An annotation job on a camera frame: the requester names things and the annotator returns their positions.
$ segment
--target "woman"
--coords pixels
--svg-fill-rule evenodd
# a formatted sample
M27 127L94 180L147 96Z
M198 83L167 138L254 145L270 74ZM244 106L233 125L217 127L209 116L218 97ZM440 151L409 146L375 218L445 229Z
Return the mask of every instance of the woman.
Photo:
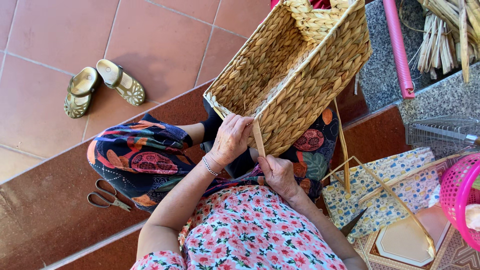
M313 203L338 133L330 109L281 155L287 160L247 148L252 117L222 122L205 108L207 121L172 126L146 115L107 129L89 147L92 167L152 212L132 269L367 269ZM184 155L212 138L198 164ZM245 173L244 164L256 161L239 179L216 176L225 167Z

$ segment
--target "patterned fabric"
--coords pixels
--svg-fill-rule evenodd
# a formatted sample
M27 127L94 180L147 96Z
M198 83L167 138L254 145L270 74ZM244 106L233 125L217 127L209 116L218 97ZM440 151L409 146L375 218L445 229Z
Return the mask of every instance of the patterned fabric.
M385 183L388 183L388 181L434 160L435 156L430 148L418 148L365 165L371 168ZM358 213L368 207L348 236L351 243L353 237L368 235L408 216L407 211L399 202L383 189L371 199L359 205L358 202L362 197L380 187L380 183L363 170L362 166L350 168L349 173L350 194L345 192L343 185L336 181L334 177L331 177L331 184L323 189L322 194L330 217L338 228L348 224ZM336 174L340 179L343 179L343 171ZM410 210L416 213L432 204L431 199L438 185L439 177L436 167L426 166L424 170L395 183L391 188Z
M294 163L295 179L312 201L320 196L320 180L330 165L337 135L338 118L327 108L295 145L280 155ZM139 209L153 212L196 165L183 153L187 148L183 142L186 136L182 129L146 114L138 123L121 124L102 132L90 144L87 157L97 173ZM204 196L251 184L264 185L258 164L244 179L215 178Z
M203 198L180 236L186 234L183 257L154 252L132 269L346 269L315 225L265 186Z

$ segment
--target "woven braid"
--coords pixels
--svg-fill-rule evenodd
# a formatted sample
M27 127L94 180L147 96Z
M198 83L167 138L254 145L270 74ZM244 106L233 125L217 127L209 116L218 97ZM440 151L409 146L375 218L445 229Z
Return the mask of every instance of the woven braid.
M371 55L364 0L331 4L279 2L204 93L224 117L258 119L267 154L287 150Z

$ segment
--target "silver bracelet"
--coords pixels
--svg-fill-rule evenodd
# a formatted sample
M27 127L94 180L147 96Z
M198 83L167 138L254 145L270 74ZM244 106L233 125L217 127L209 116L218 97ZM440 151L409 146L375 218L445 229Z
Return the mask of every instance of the silver bracelet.
M212 169L210 169L210 166L208 166L208 163L207 163L207 160L205 159L205 157L202 157L202 160L204 161L205 167L207 167L207 170L208 170L211 174L213 174L214 176L218 176L218 173L216 173L216 172L212 171Z

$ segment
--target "patterned pants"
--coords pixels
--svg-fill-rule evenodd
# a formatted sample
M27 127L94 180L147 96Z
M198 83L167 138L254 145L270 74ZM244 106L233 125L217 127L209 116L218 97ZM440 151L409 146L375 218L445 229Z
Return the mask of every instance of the patterned pants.
M295 180L315 202L330 165L338 135L338 118L329 108L280 158L293 162ZM102 132L90 144L90 165L142 210L153 212L167 193L194 167L185 154L187 133L146 114L138 123ZM266 184L258 164L243 179L217 177L204 196L227 187Z

